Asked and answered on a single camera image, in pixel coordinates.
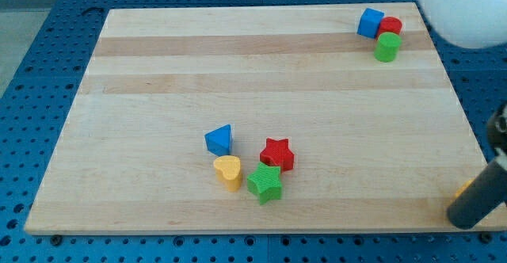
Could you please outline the black pusher mount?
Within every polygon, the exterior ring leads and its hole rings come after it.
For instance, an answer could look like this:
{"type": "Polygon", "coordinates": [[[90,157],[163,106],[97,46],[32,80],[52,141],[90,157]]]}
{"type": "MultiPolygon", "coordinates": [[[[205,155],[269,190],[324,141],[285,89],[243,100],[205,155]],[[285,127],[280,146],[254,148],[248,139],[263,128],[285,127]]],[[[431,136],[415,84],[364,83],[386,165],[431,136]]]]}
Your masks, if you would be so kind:
{"type": "Polygon", "coordinates": [[[486,124],[488,143],[496,155],[506,155],[506,102],[504,101],[486,124]]]}

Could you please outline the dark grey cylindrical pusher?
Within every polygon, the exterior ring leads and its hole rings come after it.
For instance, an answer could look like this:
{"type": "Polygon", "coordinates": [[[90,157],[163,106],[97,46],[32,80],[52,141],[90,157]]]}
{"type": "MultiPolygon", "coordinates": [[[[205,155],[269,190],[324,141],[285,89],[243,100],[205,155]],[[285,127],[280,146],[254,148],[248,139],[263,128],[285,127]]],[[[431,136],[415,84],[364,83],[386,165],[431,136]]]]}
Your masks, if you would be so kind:
{"type": "Polygon", "coordinates": [[[468,230],[506,202],[506,156],[498,155],[448,206],[452,225],[468,230]]]}

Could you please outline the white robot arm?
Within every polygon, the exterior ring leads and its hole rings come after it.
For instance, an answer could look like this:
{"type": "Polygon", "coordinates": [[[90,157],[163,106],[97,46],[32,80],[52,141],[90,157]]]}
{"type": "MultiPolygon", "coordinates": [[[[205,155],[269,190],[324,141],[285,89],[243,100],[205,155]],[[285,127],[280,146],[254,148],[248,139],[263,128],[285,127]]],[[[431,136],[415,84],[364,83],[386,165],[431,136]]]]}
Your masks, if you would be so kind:
{"type": "MultiPolygon", "coordinates": [[[[506,42],[506,0],[418,0],[428,22],[447,42],[461,48],[489,48],[506,42]]],[[[447,208],[462,230],[474,227],[506,202],[506,103],[486,123],[495,158],[447,208]]]]}

